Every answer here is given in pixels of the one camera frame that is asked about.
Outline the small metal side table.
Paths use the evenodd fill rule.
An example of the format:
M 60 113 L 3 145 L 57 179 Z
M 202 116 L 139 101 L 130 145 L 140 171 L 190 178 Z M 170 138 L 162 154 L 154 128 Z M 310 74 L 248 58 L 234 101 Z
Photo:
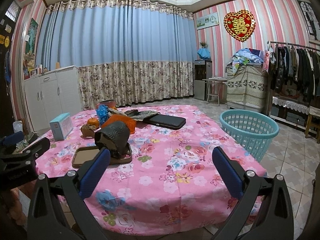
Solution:
M 216 98 L 218 106 L 220 105 L 220 93 L 223 85 L 227 83 L 227 78 L 224 77 L 210 77 L 208 79 L 203 79 L 206 88 L 207 88 L 207 95 L 206 95 L 206 102 L 212 98 Z

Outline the blue floral curtain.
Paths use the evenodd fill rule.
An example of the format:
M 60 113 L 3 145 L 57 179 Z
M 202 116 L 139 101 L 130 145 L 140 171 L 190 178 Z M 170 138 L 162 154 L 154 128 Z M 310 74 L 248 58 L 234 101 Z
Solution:
M 36 63 L 76 66 L 85 109 L 194 93 L 196 38 L 191 12 L 145 0 L 75 0 L 50 5 Z

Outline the wall poster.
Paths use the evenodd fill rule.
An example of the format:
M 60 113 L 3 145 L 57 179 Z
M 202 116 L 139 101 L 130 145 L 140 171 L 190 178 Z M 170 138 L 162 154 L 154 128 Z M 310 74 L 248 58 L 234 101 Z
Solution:
M 32 18 L 28 33 L 25 37 L 27 40 L 23 60 L 24 79 L 28 79 L 30 77 L 30 71 L 35 67 L 35 47 L 38 27 L 39 24 Z

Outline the orange fruit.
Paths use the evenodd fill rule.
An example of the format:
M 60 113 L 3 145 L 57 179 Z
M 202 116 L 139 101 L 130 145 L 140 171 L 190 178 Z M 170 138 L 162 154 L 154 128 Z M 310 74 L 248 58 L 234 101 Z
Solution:
M 89 129 L 95 131 L 100 127 L 100 122 L 98 118 L 89 118 L 86 125 Z

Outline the red gold heart decoration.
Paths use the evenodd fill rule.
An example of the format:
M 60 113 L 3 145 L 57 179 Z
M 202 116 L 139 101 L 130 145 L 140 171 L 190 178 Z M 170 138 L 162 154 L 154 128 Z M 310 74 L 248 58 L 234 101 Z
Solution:
M 231 37 L 240 42 L 245 42 L 253 34 L 256 21 L 250 11 L 240 10 L 227 13 L 223 19 L 223 25 Z

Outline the blue plastic bag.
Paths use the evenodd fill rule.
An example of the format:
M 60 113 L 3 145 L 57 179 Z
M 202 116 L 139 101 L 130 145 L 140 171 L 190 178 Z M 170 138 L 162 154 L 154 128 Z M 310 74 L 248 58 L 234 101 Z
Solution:
M 102 126 L 109 118 L 108 107 L 106 105 L 99 105 L 96 109 L 96 114 L 98 116 L 99 125 Z

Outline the clothes rack with clothes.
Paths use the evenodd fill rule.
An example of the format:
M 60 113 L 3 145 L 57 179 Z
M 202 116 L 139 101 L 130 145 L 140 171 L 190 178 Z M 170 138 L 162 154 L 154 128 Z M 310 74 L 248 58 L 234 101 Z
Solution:
M 268 41 L 265 52 L 266 113 L 277 121 L 305 129 L 309 113 L 319 116 L 319 46 Z

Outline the beige cloth pouch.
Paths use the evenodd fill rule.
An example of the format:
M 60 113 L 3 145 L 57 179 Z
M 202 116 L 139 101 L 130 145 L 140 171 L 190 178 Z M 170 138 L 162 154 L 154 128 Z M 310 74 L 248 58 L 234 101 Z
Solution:
M 137 109 L 129 110 L 124 112 L 128 117 L 136 121 L 143 121 L 144 119 L 151 118 L 158 114 L 157 111 L 139 111 Z

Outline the brown rectangular tray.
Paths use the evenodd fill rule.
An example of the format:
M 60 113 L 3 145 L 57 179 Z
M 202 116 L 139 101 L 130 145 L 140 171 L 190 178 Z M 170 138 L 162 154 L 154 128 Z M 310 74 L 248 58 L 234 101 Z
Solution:
M 87 146 L 78 148 L 72 159 L 72 167 L 79 168 L 86 161 L 94 159 L 95 156 L 99 153 L 99 151 L 100 150 L 97 146 Z M 132 150 L 130 144 L 127 143 L 125 153 L 121 155 L 120 159 L 111 157 L 110 165 L 128 164 L 131 161 Z

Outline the pink metal cup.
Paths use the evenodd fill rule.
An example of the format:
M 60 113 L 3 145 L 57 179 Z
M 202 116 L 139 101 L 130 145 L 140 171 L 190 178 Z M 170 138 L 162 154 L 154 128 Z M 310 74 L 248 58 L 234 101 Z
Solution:
M 105 105 L 108 108 L 116 109 L 116 102 L 113 99 L 102 100 L 96 104 L 95 109 L 98 109 L 100 105 Z

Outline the white cabinet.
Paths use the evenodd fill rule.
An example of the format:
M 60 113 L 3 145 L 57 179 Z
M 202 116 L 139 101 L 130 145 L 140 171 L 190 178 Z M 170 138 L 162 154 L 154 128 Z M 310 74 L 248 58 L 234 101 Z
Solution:
M 76 66 L 30 77 L 24 81 L 24 92 L 35 132 L 48 131 L 49 122 L 62 113 L 74 116 L 83 109 Z

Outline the patterned covered chest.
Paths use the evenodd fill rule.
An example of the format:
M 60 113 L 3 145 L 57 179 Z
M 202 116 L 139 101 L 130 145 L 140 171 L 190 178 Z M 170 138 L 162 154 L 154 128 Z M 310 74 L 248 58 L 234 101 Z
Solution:
M 227 65 L 227 108 L 263 113 L 266 108 L 268 76 L 261 66 L 240 65 L 233 73 Z

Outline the landscape wall picture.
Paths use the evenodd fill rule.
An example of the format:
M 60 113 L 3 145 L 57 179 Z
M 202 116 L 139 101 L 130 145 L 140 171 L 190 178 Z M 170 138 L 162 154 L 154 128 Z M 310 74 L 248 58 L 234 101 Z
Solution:
M 219 16 L 217 12 L 201 16 L 196 19 L 196 29 L 201 30 L 209 27 L 219 25 Z

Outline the brown woven basket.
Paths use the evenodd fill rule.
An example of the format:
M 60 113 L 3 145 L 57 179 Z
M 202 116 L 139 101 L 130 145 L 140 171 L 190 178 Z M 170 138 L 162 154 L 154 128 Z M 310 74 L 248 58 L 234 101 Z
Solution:
M 84 138 L 93 138 L 97 128 L 94 125 L 84 124 L 81 126 L 80 130 Z

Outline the teal plastic laundry basket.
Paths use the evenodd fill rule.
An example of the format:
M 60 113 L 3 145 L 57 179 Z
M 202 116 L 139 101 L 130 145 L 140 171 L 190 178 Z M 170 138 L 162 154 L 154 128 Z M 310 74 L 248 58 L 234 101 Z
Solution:
M 257 162 L 261 162 L 273 138 L 279 133 L 279 126 L 273 119 L 244 109 L 222 112 L 220 124 Z

